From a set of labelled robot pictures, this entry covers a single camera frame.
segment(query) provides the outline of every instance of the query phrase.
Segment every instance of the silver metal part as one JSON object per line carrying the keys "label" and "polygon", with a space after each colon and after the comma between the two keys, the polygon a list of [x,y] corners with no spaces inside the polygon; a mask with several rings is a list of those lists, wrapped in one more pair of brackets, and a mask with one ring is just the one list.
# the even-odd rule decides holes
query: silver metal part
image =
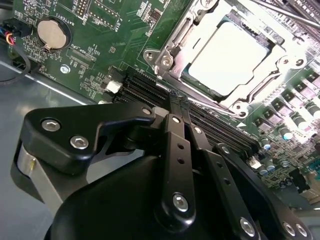
{"label": "silver metal part", "polygon": [[250,237],[254,237],[255,236],[255,234],[256,234],[255,233],[255,229],[247,219],[245,219],[244,217],[241,217],[240,225],[241,225],[241,228],[243,229],[243,231],[246,234],[248,234]]}
{"label": "silver metal part", "polygon": [[61,127],[60,124],[56,120],[53,120],[53,119],[44,120],[41,123],[41,126],[43,127],[44,130],[49,131],[49,132],[56,132]]}
{"label": "silver metal part", "polygon": [[[304,68],[307,57],[297,37],[255,2],[220,0],[217,5],[216,3],[217,0],[191,1],[162,49],[146,49],[143,57],[159,79],[173,78],[197,91],[192,87],[193,85],[184,80],[185,75],[188,75],[188,81],[193,77],[214,92],[221,93],[226,98],[221,99],[220,102],[212,101],[212,105],[209,104],[208,107],[243,119],[249,115],[249,104],[266,99],[282,84],[282,76],[292,69]],[[211,12],[205,7],[212,8],[214,5],[216,5],[215,9]],[[262,45],[241,26],[234,26],[231,22],[222,24],[222,20],[230,14],[237,16],[251,31],[273,44]],[[234,41],[230,37],[230,35],[233,36],[230,30],[241,37],[234,37],[236,39]],[[224,44],[216,44],[215,41],[224,42]],[[232,48],[234,43],[240,46]],[[226,46],[227,49],[215,48],[217,45]],[[212,54],[210,47],[216,50],[215,54]],[[246,62],[242,59],[247,61],[247,65],[239,67],[241,70],[234,70],[235,66]],[[221,66],[229,73],[219,74],[222,70]],[[243,76],[236,77],[241,71]],[[229,79],[228,84],[225,84],[224,79]],[[237,107],[235,104],[238,102],[246,102],[247,107],[235,109]]]}
{"label": "silver metal part", "polygon": [[230,153],[229,149],[228,149],[227,147],[225,147],[225,146],[222,147],[222,150],[223,150],[226,154],[229,154],[229,153]]}
{"label": "silver metal part", "polygon": [[214,0],[201,0],[201,5],[206,9],[211,9],[216,4]]}
{"label": "silver metal part", "polygon": [[78,176],[57,173],[48,164],[43,164],[30,155],[23,145],[17,159],[17,167],[31,179],[52,215],[56,214],[67,197],[88,184],[86,173]]}
{"label": "silver metal part", "polygon": [[200,128],[198,128],[197,126],[194,127],[194,130],[198,133],[198,134],[201,134],[202,131]]}
{"label": "silver metal part", "polygon": [[307,231],[300,224],[297,223],[295,226],[298,229],[299,233],[301,233],[302,236],[304,236],[304,237],[308,236]]}
{"label": "silver metal part", "polygon": [[172,117],[172,120],[175,121],[177,124],[180,123],[180,120],[175,116]]}
{"label": "silver metal part", "polygon": [[146,108],[142,108],[142,112],[144,112],[147,115],[151,114],[151,111],[149,109],[146,109]]}
{"label": "silver metal part", "polygon": [[67,64],[62,64],[60,66],[60,72],[62,72],[63,74],[68,74],[70,73],[71,69]]}
{"label": "silver metal part", "polygon": [[89,146],[88,140],[83,136],[73,136],[70,139],[70,144],[75,149],[83,150]]}
{"label": "silver metal part", "polygon": [[36,30],[39,39],[45,44],[48,51],[62,49],[67,43],[66,34],[55,20],[41,20]]}
{"label": "silver metal part", "polygon": [[316,23],[314,21],[310,21],[310,20],[306,19],[305,17],[298,16],[296,14],[293,14],[292,12],[289,12],[287,10],[284,10],[282,8],[274,6],[274,5],[272,5],[272,4],[268,3],[268,2],[265,2],[265,1],[261,1],[261,0],[250,0],[250,1],[255,2],[256,4],[264,6],[264,7],[268,8],[268,9],[274,10],[275,12],[283,14],[283,15],[289,17],[289,18],[292,18],[293,20],[296,20],[299,23],[308,25],[309,27],[312,27],[312,28],[314,28],[316,30],[320,30],[320,24],[318,24],[318,23]]}
{"label": "silver metal part", "polygon": [[289,223],[284,221],[283,226],[284,226],[284,229],[288,232],[288,234],[290,234],[292,237],[294,237],[296,235],[295,230],[293,229],[293,227]]}
{"label": "silver metal part", "polygon": [[175,194],[173,196],[173,205],[178,209],[180,212],[186,212],[189,209],[188,201],[185,199],[184,196],[181,194]]}

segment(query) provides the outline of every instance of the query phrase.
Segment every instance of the hole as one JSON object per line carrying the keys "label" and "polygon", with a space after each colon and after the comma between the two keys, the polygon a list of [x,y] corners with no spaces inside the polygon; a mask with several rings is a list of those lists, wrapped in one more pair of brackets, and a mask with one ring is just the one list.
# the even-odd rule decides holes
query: hole
{"label": "hole", "polygon": [[229,181],[229,179],[228,179],[228,178],[224,178],[223,180],[224,180],[225,184],[227,184],[228,186],[230,186],[230,185],[231,185],[231,182]]}
{"label": "hole", "polygon": [[239,116],[240,116],[241,118],[245,117],[246,115],[247,115],[247,114],[246,114],[244,111],[242,111],[242,112],[239,113]]}
{"label": "hole", "polygon": [[297,67],[300,67],[300,66],[302,66],[303,64],[304,64],[304,60],[303,59],[299,59],[299,60],[297,60],[296,62],[295,62],[295,65],[297,66]]}
{"label": "hole", "polygon": [[181,158],[181,157],[178,157],[178,163],[180,163],[180,164],[185,164],[185,161]]}
{"label": "hole", "polygon": [[182,144],[180,144],[180,143],[178,143],[178,148],[180,148],[180,149],[185,149],[185,147],[184,147]]}

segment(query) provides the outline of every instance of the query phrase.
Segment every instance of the bolt head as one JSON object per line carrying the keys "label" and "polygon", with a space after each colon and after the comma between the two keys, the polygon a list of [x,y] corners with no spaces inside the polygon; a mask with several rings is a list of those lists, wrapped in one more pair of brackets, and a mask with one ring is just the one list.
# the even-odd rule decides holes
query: bolt head
{"label": "bolt head", "polygon": [[177,124],[180,123],[180,120],[175,116],[172,117],[172,120],[175,121]]}
{"label": "bolt head", "polygon": [[68,74],[70,73],[71,69],[68,65],[66,64],[62,64],[60,67],[60,72],[62,72],[63,74]]}
{"label": "bolt head", "polygon": [[250,237],[255,236],[255,234],[256,234],[255,229],[247,219],[245,219],[244,217],[241,217],[240,225],[241,225],[243,231],[245,231],[245,233],[248,234]]}
{"label": "bolt head", "polygon": [[173,196],[173,205],[178,209],[180,212],[186,212],[189,209],[188,201],[185,199],[184,196],[181,194],[175,194]]}
{"label": "bolt head", "polygon": [[41,123],[41,126],[44,130],[46,130],[48,132],[58,131],[61,127],[60,124],[56,120],[53,120],[53,119],[44,120]]}
{"label": "bolt head", "polygon": [[75,149],[80,149],[80,150],[86,149],[89,146],[88,140],[83,136],[73,136],[70,139],[70,144]]}
{"label": "bolt head", "polygon": [[201,129],[199,127],[197,127],[197,126],[194,127],[194,130],[196,131],[197,134],[201,134],[202,133]]}
{"label": "bolt head", "polygon": [[229,154],[229,153],[230,153],[229,149],[228,149],[227,147],[225,147],[225,146],[222,147],[222,150],[223,150],[226,154]]}

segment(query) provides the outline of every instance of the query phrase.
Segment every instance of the capacitor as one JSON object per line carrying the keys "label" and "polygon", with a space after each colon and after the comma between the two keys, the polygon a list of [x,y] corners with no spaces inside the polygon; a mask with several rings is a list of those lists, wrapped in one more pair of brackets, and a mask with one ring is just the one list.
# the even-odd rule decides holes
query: capacitor
{"label": "capacitor", "polygon": [[280,187],[281,189],[285,189],[285,188],[286,188],[286,183],[285,183],[285,181],[280,181],[280,182],[279,182],[279,187]]}
{"label": "capacitor", "polygon": [[268,138],[261,139],[261,145],[262,145],[263,149],[265,149],[265,150],[271,149],[271,145],[269,143]]}
{"label": "capacitor", "polygon": [[320,108],[317,105],[311,105],[307,110],[315,119],[320,119]]}
{"label": "capacitor", "polygon": [[286,126],[279,128],[279,133],[284,140],[290,140],[294,137],[293,133]]}
{"label": "capacitor", "polygon": [[257,170],[259,171],[259,174],[260,174],[261,176],[265,176],[265,175],[268,174],[268,171],[267,171],[267,169],[266,169],[266,167],[265,167],[264,165],[262,165],[261,167],[259,167]]}
{"label": "capacitor", "polygon": [[287,167],[289,167],[290,165],[289,165],[289,162],[288,162],[288,161],[283,161],[283,162],[281,162],[281,166],[282,166],[283,168],[287,168]]}
{"label": "capacitor", "polygon": [[287,186],[291,186],[291,185],[292,185],[292,180],[291,180],[290,177],[287,177],[284,181],[285,181],[285,184],[286,184]]}
{"label": "capacitor", "polygon": [[273,172],[276,169],[272,159],[265,161],[264,165],[268,172]]}
{"label": "capacitor", "polygon": [[292,119],[297,125],[297,127],[301,130],[305,130],[308,127],[307,121],[302,116],[296,116]]}

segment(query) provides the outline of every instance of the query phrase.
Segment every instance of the chip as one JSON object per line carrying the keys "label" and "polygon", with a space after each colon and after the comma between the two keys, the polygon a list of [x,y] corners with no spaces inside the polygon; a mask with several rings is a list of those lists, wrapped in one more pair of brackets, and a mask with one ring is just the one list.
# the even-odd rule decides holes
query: chip
{"label": "chip", "polygon": [[156,21],[159,20],[161,17],[161,14],[158,11],[156,11],[155,9],[150,10],[149,15],[151,18],[153,18]]}
{"label": "chip", "polygon": [[295,153],[299,153],[299,152],[301,152],[302,150],[303,150],[303,148],[300,147],[300,146],[297,146],[297,147],[295,147],[294,149],[292,149],[292,151],[294,151]]}
{"label": "chip", "polygon": [[301,156],[297,159],[300,163],[305,163],[308,161],[308,158],[306,158],[305,156]]}

